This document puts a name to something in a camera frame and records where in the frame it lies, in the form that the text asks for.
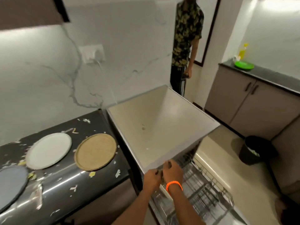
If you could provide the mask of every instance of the hand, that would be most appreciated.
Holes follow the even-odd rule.
[[[184,74],[187,75],[188,78],[190,79],[192,77],[192,68],[187,67]]]
[[[161,171],[157,169],[148,170],[144,175],[143,190],[150,196],[159,189],[161,184]]]
[[[174,160],[166,161],[163,164],[163,178],[166,183],[178,181],[182,185],[183,171]]]

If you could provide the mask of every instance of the dish soap bottle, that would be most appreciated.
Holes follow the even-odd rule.
[[[240,60],[242,60],[244,58],[247,46],[248,46],[248,43],[245,43],[244,44],[244,48],[241,49],[241,51],[238,53],[238,55],[240,57]]]

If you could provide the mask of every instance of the baseboard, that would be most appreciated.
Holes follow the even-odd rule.
[[[238,135],[240,138],[245,139],[245,137],[240,134],[238,131],[236,131],[235,129],[231,128],[229,125],[227,125],[226,123],[224,123],[223,121],[221,121],[219,118],[217,118],[216,116],[214,116],[212,113],[210,113],[208,110],[203,109],[200,105],[198,105],[197,103],[193,102],[193,105],[198,107],[199,109],[203,110],[205,113],[207,113],[209,116],[211,116],[213,119],[215,119],[216,121],[218,121],[221,125],[225,126],[226,128],[228,128],[230,131],[234,132],[236,135]]]

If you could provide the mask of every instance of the wire rack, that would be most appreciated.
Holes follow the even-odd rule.
[[[177,160],[183,169],[182,188],[194,210],[207,225],[216,225],[233,208],[232,196],[204,168],[198,167],[191,154],[186,154]],[[152,196],[159,214],[165,224],[177,225],[173,201],[159,190]]]

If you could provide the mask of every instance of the green plate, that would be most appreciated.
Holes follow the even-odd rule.
[[[235,67],[238,67],[240,69],[243,69],[243,70],[251,70],[254,68],[254,65],[251,64],[251,63],[248,63],[248,62],[244,62],[244,61],[236,61],[234,63]]]

